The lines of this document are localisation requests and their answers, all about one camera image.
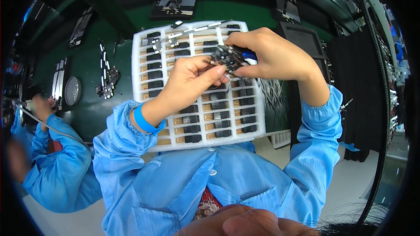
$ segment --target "white cable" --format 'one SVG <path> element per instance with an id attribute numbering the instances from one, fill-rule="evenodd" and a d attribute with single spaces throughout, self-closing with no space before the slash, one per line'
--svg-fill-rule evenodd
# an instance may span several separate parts
<path id="1" fill-rule="evenodd" d="M 33 119 L 34 119 L 34 120 L 36 120 L 37 122 L 41 123 L 41 124 L 42 124 L 42 125 L 44 125 L 45 127 L 47 127 L 47 128 L 49 128 L 49 129 L 51 129 L 51 130 L 55 131 L 56 133 L 58 133 L 58 134 L 60 134 L 60 135 L 63 135 L 63 136 L 66 136 L 66 137 L 69 137 L 69 138 L 75 139 L 75 140 L 77 140 L 78 142 L 80 142 L 81 144 L 93 144 L 92 142 L 85 142 L 85 141 L 80 140 L 80 139 L 77 139 L 77 138 L 75 138 L 75 137 L 73 137 L 73 136 L 71 136 L 71 135 L 69 135 L 69 134 L 62 133 L 62 132 L 60 132 L 60 131 L 56 130 L 55 128 L 51 127 L 50 125 L 48 125 L 48 124 L 46 124 L 45 122 L 41 121 L 40 119 L 36 118 L 34 115 L 32 115 L 31 113 L 29 113 L 29 112 L 28 112 L 25 108 L 18 106 L 18 103 L 15 103 L 15 107 L 17 107 L 18 109 L 21 109 L 24 113 L 28 114 L 28 116 L 30 116 L 31 118 L 33 118 Z"/>

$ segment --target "metal plate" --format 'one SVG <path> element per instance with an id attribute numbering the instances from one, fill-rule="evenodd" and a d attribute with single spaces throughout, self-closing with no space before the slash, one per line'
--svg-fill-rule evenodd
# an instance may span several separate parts
<path id="1" fill-rule="evenodd" d="M 80 98 L 81 94 L 81 84 L 80 80 L 76 77 L 71 77 L 67 83 L 66 88 L 64 89 L 64 99 L 67 105 L 74 105 Z"/>

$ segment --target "wire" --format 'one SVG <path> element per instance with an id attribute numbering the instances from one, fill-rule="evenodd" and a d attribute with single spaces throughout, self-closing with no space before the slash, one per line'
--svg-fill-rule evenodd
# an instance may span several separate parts
<path id="1" fill-rule="evenodd" d="M 75 137 L 73 137 L 73 136 L 71 136 L 71 135 L 69 135 L 69 134 L 67 134 L 67 133 L 62 133 L 61 131 L 56 130 L 55 128 L 51 127 L 51 126 L 50 126 L 50 125 L 48 125 L 47 123 L 45 123 L 45 122 L 43 122 L 43 121 L 39 120 L 38 118 L 36 118 L 34 115 L 32 115 L 31 113 L 29 113 L 29 111 L 27 111 L 25 108 L 20 107 L 20 106 L 18 106 L 18 105 L 19 105 L 19 103 L 15 103 L 15 107 L 17 107 L 18 109 L 22 110 L 22 111 L 23 111 L 24 113 L 26 113 L 28 116 L 30 116 L 31 118 L 33 118 L 33 119 L 34 119 L 34 120 L 36 120 L 37 122 L 41 123 L 41 124 L 42 124 L 42 125 L 44 125 L 45 127 L 47 127 L 47 128 L 49 128 L 49 129 L 51 129 L 51 130 L 55 131 L 56 133 L 58 133 L 58 134 L 60 134 L 60 135 L 63 135 L 63 136 L 66 136 L 66 137 L 69 137 L 69 138 L 72 138 L 72 139 L 75 139 L 75 140 L 77 140 L 78 142 L 80 142 L 81 144 L 93 144 L 92 142 L 85 142 L 85 141 L 80 140 L 80 139 L 78 139 L 78 138 L 75 138 Z"/>
<path id="2" fill-rule="evenodd" d="M 357 221 L 358 225 L 362 225 L 363 222 L 365 221 L 367 215 L 369 214 L 370 208 L 373 205 L 373 201 L 375 200 L 376 197 L 376 193 L 378 192 L 378 188 L 379 188 L 379 183 L 381 181 L 381 177 L 382 177 L 382 172 L 383 172 L 383 165 L 384 165 L 384 161 L 385 161 L 385 155 L 386 155 L 386 150 L 387 147 L 389 145 L 389 135 L 388 135 L 388 131 L 389 131 L 389 124 L 390 124 L 390 103 L 389 103 L 389 86 L 388 86 L 388 76 L 386 74 L 385 71 L 385 65 L 384 65 L 384 61 L 382 60 L 382 56 L 381 56 L 381 52 L 380 52 L 380 48 L 378 45 L 378 41 L 376 39 L 375 36 L 375 30 L 373 28 L 373 24 L 372 21 L 370 19 L 370 14 L 368 11 L 368 8 L 366 7 L 366 0 L 360 0 L 361 1 L 361 8 L 363 11 L 363 16 L 365 18 L 365 22 L 366 22 L 366 26 L 369 29 L 370 32 L 370 36 L 372 37 L 373 40 L 373 45 L 375 46 L 375 50 L 376 50 L 376 56 L 378 58 L 379 61 L 379 67 L 381 70 L 381 76 L 382 76 L 382 80 L 383 80 L 383 84 L 384 84 L 384 91 L 385 91 L 385 103 L 386 103 L 386 143 L 384 148 L 379 151 L 379 157 L 378 157 L 378 165 L 376 167 L 376 174 L 375 174 L 375 178 L 373 180 L 373 184 L 372 184 L 372 189 L 370 191 L 369 194 L 369 198 L 366 202 L 366 206 L 365 209 L 363 210 L 362 214 L 360 215 L 359 220 Z"/>

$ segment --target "white foam tray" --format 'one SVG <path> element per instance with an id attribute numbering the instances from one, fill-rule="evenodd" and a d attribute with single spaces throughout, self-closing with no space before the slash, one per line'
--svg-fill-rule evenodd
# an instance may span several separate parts
<path id="1" fill-rule="evenodd" d="M 142 84 L 151 82 L 151 81 L 157 81 L 162 80 L 163 84 L 166 85 L 166 82 L 168 81 L 168 71 L 171 71 L 172 67 L 167 67 L 166 63 L 168 62 L 174 62 L 175 59 L 172 58 L 166 58 L 168 54 L 173 54 L 173 49 L 168 49 L 169 44 L 167 42 L 162 42 L 162 48 L 163 51 L 161 53 L 161 60 L 153 60 L 153 61 L 146 61 L 141 63 L 140 60 L 143 60 L 146 58 L 147 55 L 152 55 L 153 53 L 148 54 L 142 54 L 142 52 L 146 52 L 146 49 L 151 48 L 151 46 L 141 46 L 141 39 L 144 39 L 147 37 L 147 34 L 151 34 L 154 32 L 160 32 L 160 38 L 165 38 L 168 35 L 177 32 L 177 31 L 183 31 L 186 29 L 192 29 L 192 28 L 199 28 L 208 24 L 215 23 L 217 21 L 201 21 L 201 22 L 195 22 L 195 23 L 185 23 L 179 26 L 176 29 L 172 29 L 170 25 L 162 26 L 158 28 L 151 28 L 148 30 L 141 31 L 134 35 L 133 37 L 133 48 L 131 53 L 131 76 L 132 76 L 132 83 L 133 83 L 133 97 L 134 100 L 137 102 L 146 102 L 150 100 L 143 99 L 143 94 L 149 92 L 150 90 L 142 90 Z M 240 29 L 227 29 L 226 25 L 228 24 L 239 24 Z M 216 27 L 215 29 L 208 29 L 203 30 L 199 32 L 195 32 L 192 34 L 189 34 L 188 38 L 185 38 L 185 40 L 179 39 L 179 42 L 187 41 L 190 44 L 189 50 L 191 52 L 191 56 L 195 56 L 196 50 L 202 50 L 203 46 L 194 46 L 194 43 L 200 43 L 203 41 L 208 40 L 217 40 L 219 44 L 223 45 L 223 42 L 228 38 L 226 35 L 228 31 L 241 31 L 241 32 L 247 32 L 248 27 L 245 22 L 240 21 L 231 21 L 228 23 L 223 23 L 220 25 L 220 27 Z M 141 71 L 142 67 L 147 66 L 147 64 L 155 63 L 155 62 L 161 62 L 162 68 L 161 69 L 153 69 L 153 70 L 146 70 Z M 146 80 L 141 81 L 141 76 L 146 75 L 150 71 L 154 70 L 161 70 L 163 78 L 160 79 L 152 79 L 152 80 Z M 231 78 L 231 81 L 237 81 L 239 78 Z M 171 115 L 167 118 L 168 125 L 165 127 L 165 129 L 169 130 L 169 135 L 167 136 L 161 136 L 158 135 L 158 139 L 170 139 L 171 144 L 163 144 L 163 145 L 156 145 L 148 150 L 148 152 L 156 152 L 156 151 L 168 151 L 168 150 L 179 150 L 179 149 L 194 149 L 194 148 L 202 148 L 202 147 L 212 147 L 212 146 L 219 146 L 219 145 L 225 145 L 225 144 L 234 144 L 239 142 L 245 142 L 245 141 L 251 141 L 255 139 L 258 136 L 261 136 L 265 133 L 265 115 L 264 115 L 264 96 L 261 92 L 260 88 L 257 85 L 257 82 L 252 79 L 252 86 L 246 86 L 246 87 L 235 87 L 232 88 L 230 86 L 231 82 L 226 84 L 226 89 L 215 89 L 204 92 L 206 93 L 213 93 L 213 92 L 226 92 L 226 99 L 224 100 L 217 100 L 217 101 L 227 101 L 228 102 L 228 108 L 223 110 L 217 110 L 217 111 L 229 111 L 229 118 L 222 119 L 222 121 L 229 120 L 231 122 L 231 127 L 229 128 L 217 128 L 217 129 L 211 129 L 206 131 L 205 125 L 209 123 L 214 123 L 217 120 L 213 121 L 204 121 L 204 114 L 213 113 L 216 111 L 203 111 L 203 104 L 211 103 L 209 101 L 202 101 L 201 96 L 198 98 L 197 102 L 194 103 L 194 105 L 198 106 L 198 113 L 188 113 L 188 114 L 178 114 L 178 115 Z M 255 104 L 254 105 L 247 105 L 247 106 L 241 106 L 241 107 L 234 107 L 234 100 L 247 98 L 247 97 L 236 97 L 233 98 L 232 91 L 240 90 L 240 89 L 248 89 L 252 88 L 254 89 L 254 95 L 253 96 L 247 96 L 247 97 L 254 97 Z M 235 117 L 235 110 L 243 109 L 243 108 L 252 108 L 255 107 L 255 115 L 246 115 L 246 116 L 236 116 Z M 179 118 L 183 116 L 192 116 L 192 115 L 198 115 L 199 116 L 199 123 L 190 123 L 190 124 L 182 124 L 182 125 L 175 125 L 173 123 L 174 118 Z M 255 123 L 249 123 L 249 124 L 241 124 L 236 125 L 235 120 L 239 118 L 249 117 L 249 116 L 256 116 L 256 122 Z M 186 127 L 191 125 L 200 125 L 201 131 L 198 133 L 186 133 L 186 134 L 175 134 L 175 129 L 180 127 Z M 242 133 L 237 134 L 236 130 L 239 128 L 244 128 L 247 126 L 256 125 L 257 130 L 255 132 L 249 132 L 249 133 Z M 231 130 L 231 136 L 230 137 L 223 137 L 223 138 L 214 138 L 214 139 L 207 139 L 206 134 L 214 133 L 217 131 L 230 129 Z M 197 143 L 176 143 L 176 139 L 183 136 L 189 136 L 189 135 L 201 135 L 202 140 Z"/>

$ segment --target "white floor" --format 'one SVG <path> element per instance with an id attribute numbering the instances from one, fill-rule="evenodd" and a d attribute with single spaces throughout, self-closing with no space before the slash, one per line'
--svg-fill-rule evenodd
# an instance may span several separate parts
<path id="1" fill-rule="evenodd" d="M 258 155 L 273 162 L 283 169 L 289 162 L 290 147 L 274 149 L 268 138 L 253 141 Z M 375 176 L 378 153 L 371 151 L 363 163 L 343 160 L 344 148 L 339 147 L 341 160 L 334 167 L 331 184 L 327 190 L 327 201 L 322 209 L 320 224 L 332 221 L 352 221 L 358 218 L 364 208 L 365 200 L 360 199 Z M 142 156 L 149 162 L 156 153 Z M 101 220 L 105 214 L 103 200 L 99 200 L 85 210 L 59 214 L 46 210 L 34 198 L 27 195 L 23 198 L 35 223 L 46 236 L 70 235 L 104 235 Z"/>

